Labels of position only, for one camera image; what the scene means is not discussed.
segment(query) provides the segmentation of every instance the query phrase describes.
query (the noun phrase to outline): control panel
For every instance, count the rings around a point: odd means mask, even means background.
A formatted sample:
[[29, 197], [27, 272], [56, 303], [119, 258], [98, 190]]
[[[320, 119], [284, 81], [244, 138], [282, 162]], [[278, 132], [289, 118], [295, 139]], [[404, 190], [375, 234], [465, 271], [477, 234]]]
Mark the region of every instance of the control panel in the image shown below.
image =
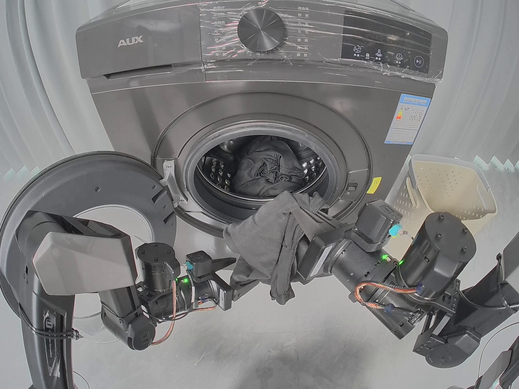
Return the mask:
[[381, 63], [428, 73], [432, 35], [368, 10], [302, 0], [200, 3], [202, 58]]
[[432, 35], [409, 24], [371, 13], [347, 10], [342, 59], [384, 63], [427, 73]]

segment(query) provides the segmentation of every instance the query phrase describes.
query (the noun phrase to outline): label sticker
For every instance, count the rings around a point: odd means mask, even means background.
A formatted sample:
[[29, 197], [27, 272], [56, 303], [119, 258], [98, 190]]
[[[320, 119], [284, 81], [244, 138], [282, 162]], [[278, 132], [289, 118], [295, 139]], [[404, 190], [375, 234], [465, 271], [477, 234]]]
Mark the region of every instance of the label sticker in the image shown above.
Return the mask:
[[317, 265], [315, 265], [315, 268], [310, 273], [310, 276], [314, 276], [315, 274], [317, 274], [319, 272], [319, 270], [323, 266], [324, 260], [326, 259], [326, 257], [328, 256], [328, 254], [330, 253], [332, 248], [333, 248], [333, 245], [330, 245], [324, 250], [323, 254], [321, 255], [321, 258], [319, 258], [319, 260], [317, 261]]
[[220, 289], [220, 308], [221, 309], [224, 309], [225, 308], [225, 299], [224, 299], [224, 291], [222, 289]]
[[372, 195], [375, 193], [380, 185], [380, 182], [382, 181], [381, 177], [373, 177], [373, 181], [371, 182], [370, 188], [367, 190], [367, 194]]
[[385, 144], [412, 144], [425, 118], [431, 98], [401, 94]]

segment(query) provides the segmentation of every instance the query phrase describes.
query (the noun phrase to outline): touch control display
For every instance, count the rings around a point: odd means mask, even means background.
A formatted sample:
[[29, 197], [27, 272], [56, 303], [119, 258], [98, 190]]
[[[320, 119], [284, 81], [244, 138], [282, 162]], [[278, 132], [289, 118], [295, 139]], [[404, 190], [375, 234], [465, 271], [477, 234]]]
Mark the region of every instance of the touch control display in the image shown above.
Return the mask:
[[428, 73], [431, 41], [429, 32], [409, 24], [372, 13], [347, 10], [341, 58]]

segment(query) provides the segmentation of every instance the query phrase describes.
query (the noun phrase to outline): aux logo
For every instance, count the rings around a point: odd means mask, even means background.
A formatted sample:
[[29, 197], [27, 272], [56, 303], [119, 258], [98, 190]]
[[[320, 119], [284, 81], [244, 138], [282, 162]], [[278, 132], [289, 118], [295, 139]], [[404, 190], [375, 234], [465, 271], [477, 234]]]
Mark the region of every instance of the aux logo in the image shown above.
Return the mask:
[[118, 48], [120, 48], [121, 46], [129, 46], [129, 45], [133, 45], [134, 43], [143, 43], [142, 42], [142, 35], [140, 36], [133, 36], [133, 38], [127, 38], [126, 40], [124, 39], [121, 39], [119, 41], [119, 45], [117, 45]]

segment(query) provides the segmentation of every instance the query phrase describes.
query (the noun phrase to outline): blue connector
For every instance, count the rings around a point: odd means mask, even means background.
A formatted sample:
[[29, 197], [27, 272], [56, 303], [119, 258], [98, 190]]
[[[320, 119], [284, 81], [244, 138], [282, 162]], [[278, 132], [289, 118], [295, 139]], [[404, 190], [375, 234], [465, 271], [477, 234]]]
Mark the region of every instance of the blue connector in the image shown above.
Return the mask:
[[386, 313], [392, 313], [394, 311], [394, 305], [393, 304], [388, 304], [386, 307], [384, 307], [384, 311]]
[[392, 237], [397, 237], [401, 230], [402, 230], [402, 227], [401, 227], [399, 224], [394, 224], [394, 225], [389, 229], [389, 234], [390, 234]]
[[424, 290], [425, 290], [424, 285], [421, 282], [419, 282], [418, 285], [416, 286], [416, 294], [422, 295], [422, 292]]

